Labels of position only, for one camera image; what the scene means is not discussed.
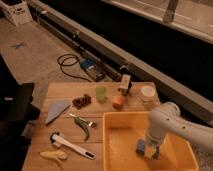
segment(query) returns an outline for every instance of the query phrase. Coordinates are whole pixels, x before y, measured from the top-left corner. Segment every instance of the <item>triangular sponge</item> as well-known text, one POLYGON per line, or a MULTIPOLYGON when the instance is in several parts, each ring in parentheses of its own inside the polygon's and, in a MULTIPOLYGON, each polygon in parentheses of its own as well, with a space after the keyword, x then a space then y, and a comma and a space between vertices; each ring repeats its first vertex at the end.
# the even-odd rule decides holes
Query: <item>triangular sponge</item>
POLYGON ((49 124, 54 119, 56 119, 60 114, 62 114, 68 107, 70 102, 68 100, 57 100, 50 104, 48 115, 45 124, 49 124))

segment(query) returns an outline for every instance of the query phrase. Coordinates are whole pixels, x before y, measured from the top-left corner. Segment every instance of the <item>black chair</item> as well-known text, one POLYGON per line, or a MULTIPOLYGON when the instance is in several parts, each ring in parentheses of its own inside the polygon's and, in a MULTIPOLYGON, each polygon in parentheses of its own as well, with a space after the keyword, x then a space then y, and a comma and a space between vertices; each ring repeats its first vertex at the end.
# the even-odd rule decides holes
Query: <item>black chair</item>
POLYGON ((40 110, 34 107, 34 83, 19 85, 0 54, 0 170, 21 170, 29 140, 22 132, 40 110))

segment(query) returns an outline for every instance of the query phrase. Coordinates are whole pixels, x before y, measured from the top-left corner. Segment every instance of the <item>grapes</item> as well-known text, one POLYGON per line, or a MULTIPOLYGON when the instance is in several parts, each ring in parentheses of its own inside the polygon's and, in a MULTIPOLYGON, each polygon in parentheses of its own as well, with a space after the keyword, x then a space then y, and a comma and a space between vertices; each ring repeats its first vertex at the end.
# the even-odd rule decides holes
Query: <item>grapes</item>
POLYGON ((87 94, 84 94, 83 97, 73 99, 72 103, 73 106, 75 106, 77 109, 80 109, 81 107, 87 106, 91 103, 91 97, 87 94))

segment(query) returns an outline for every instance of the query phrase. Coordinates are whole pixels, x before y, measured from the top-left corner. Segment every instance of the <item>white knife handle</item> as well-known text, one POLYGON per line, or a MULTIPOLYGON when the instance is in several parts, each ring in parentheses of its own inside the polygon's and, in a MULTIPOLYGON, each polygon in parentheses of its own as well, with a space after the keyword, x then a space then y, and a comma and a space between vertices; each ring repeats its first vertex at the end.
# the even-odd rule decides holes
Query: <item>white knife handle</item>
POLYGON ((54 134, 52 139, 54 139, 58 143, 61 143, 63 145, 66 145, 66 146, 72 148, 73 150, 75 150, 79 154, 81 154, 81 155, 83 155, 83 156, 85 156, 89 159, 95 159, 95 155, 93 153, 89 152, 88 150, 86 150, 86 149, 84 149, 80 146, 77 146, 77 145, 70 143, 69 141, 65 140, 64 138, 58 136, 57 134, 54 134))

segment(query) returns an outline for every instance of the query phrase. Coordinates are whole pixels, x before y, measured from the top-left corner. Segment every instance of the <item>power adapter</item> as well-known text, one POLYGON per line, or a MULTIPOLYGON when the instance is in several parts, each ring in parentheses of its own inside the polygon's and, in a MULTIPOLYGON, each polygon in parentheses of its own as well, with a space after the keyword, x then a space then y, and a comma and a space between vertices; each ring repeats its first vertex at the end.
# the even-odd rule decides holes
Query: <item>power adapter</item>
POLYGON ((94 81, 100 81, 105 77, 105 73, 90 59, 82 60, 80 66, 94 81))

